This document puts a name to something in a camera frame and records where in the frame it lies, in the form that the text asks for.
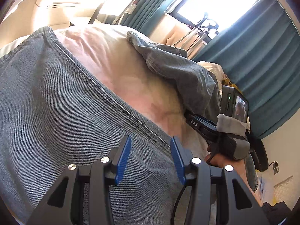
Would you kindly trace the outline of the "person right hand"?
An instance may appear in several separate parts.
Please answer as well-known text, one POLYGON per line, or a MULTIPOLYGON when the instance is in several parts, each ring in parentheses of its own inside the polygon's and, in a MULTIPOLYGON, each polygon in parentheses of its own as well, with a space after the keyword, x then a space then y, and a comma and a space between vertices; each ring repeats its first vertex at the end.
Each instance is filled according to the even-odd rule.
POLYGON ((260 201, 260 199, 258 198, 258 196, 252 191, 252 189, 250 188, 250 186, 248 184, 247 175, 246 175, 246 167, 245 167, 245 163, 243 160, 238 160, 238 161, 231 160, 219 153, 215 154, 214 157, 212 157, 212 153, 210 153, 204 158, 204 160, 207 163, 210 163, 211 165, 217 166, 219 168, 224 168, 227 165, 231 165, 234 168, 234 170, 237 172, 237 174, 239 174, 241 179, 244 181, 244 183, 250 190, 251 194, 257 200, 257 203, 259 204, 259 206, 261 207, 263 205, 262 202, 260 201))

